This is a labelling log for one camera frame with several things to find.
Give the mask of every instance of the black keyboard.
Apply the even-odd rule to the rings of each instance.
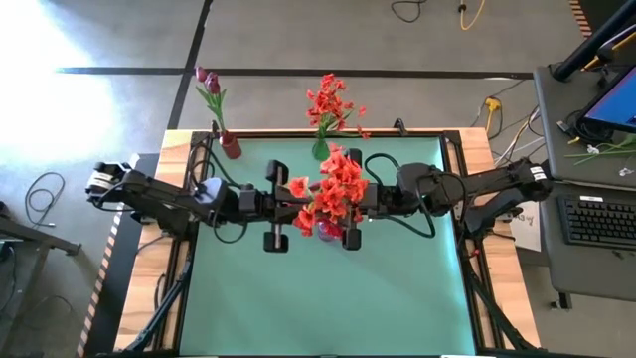
[[[636,203],[595,197],[557,197],[565,242],[636,250]]]

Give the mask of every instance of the wooden table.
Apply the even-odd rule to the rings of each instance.
[[[494,167],[490,146],[483,128],[449,129],[460,131],[469,173],[481,172]],[[442,131],[443,129],[410,129],[409,131],[417,130]],[[156,179],[176,186],[183,185],[192,133],[193,131],[191,130],[169,130],[166,132],[155,175]],[[505,224],[497,224],[496,231],[510,235],[510,228]],[[156,226],[145,227],[142,231],[139,245],[157,238],[158,235],[159,229]],[[182,249],[186,249],[188,243],[182,243],[181,245]],[[511,240],[491,236],[484,241],[484,247],[497,303],[522,335],[535,346],[540,346],[514,243]],[[132,342],[151,317],[154,311],[153,296],[155,286],[157,279],[166,269],[170,248],[170,240],[160,241],[156,245],[144,249],[136,257],[117,332],[115,348],[124,348]],[[185,252],[186,250],[180,251],[181,262],[185,258]],[[168,317],[164,334],[165,348],[171,348],[177,305],[178,301],[173,305]],[[481,302],[478,305],[486,344],[492,346],[493,336],[489,328],[488,315]]]

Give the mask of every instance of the purple tulip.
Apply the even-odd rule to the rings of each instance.
[[[206,90],[211,94],[219,94],[221,92],[221,86],[219,85],[219,75],[215,73],[209,73],[204,82]]]
[[[206,78],[208,77],[208,73],[201,66],[195,67],[195,74],[197,74],[197,81],[199,81],[200,83],[205,81]]]

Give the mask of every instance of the gray floor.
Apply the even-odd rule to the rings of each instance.
[[[467,1],[472,13],[477,1]],[[127,160],[156,152],[180,77],[53,75],[54,67],[183,67],[203,0],[19,1],[0,4],[9,36],[0,63],[7,71],[0,117],[0,198],[24,221],[29,184],[56,170],[68,186],[43,229],[83,243],[86,263],[52,253],[34,299],[61,294],[83,316],[112,215],[92,209],[83,186],[98,160]],[[412,8],[400,9],[405,16]],[[197,62],[215,68],[531,71],[562,60],[582,40],[566,0],[489,0],[468,32],[459,30],[456,4],[429,1],[414,24],[400,22],[386,0],[215,0]],[[226,117],[234,128],[306,126],[310,78],[221,78],[228,88]],[[348,79],[349,98],[368,108],[365,126],[466,126],[483,98],[509,80]],[[207,128],[211,114],[192,90],[180,128]],[[500,95],[505,123],[536,105],[527,81]],[[493,140],[503,152],[518,126]],[[535,137],[526,133],[519,147]],[[530,146],[517,156],[528,154]],[[543,151],[533,158],[545,158]],[[544,345],[572,353],[631,356],[636,304],[574,298],[572,312],[552,312],[550,279],[524,268]],[[43,349],[69,357],[80,319],[52,305],[47,331],[23,328],[17,351]]]

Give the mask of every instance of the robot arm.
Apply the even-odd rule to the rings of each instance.
[[[362,153],[350,150],[350,156],[362,161]],[[269,222],[271,230],[264,234],[264,248],[268,252],[285,253],[287,237],[282,226],[291,224],[306,199],[293,197],[284,187],[289,169],[281,162],[271,160],[266,179],[271,191],[260,191],[251,184],[242,185],[237,193],[221,178],[209,178],[194,192],[164,183],[131,169],[127,164],[97,163],[86,193],[92,204],[101,208],[104,203],[124,204],[133,208],[138,221],[149,217],[157,220],[161,229],[176,237],[186,236],[193,223],[217,227],[225,223],[246,225],[251,222]],[[494,226],[495,218],[525,201],[540,201],[548,197],[551,181],[541,166],[527,158],[506,167],[497,168],[460,178],[424,163],[408,163],[397,171],[397,184],[368,186],[359,205],[369,218],[409,216],[417,211],[424,215],[442,216],[462,203],[465,208],[464,235],[468,238],[483,236]],[[470,207],[474,197],[499,192],[488,203]],[[361,232],[353,222],[346,223],[343,245],[347,250],[358,250]]]

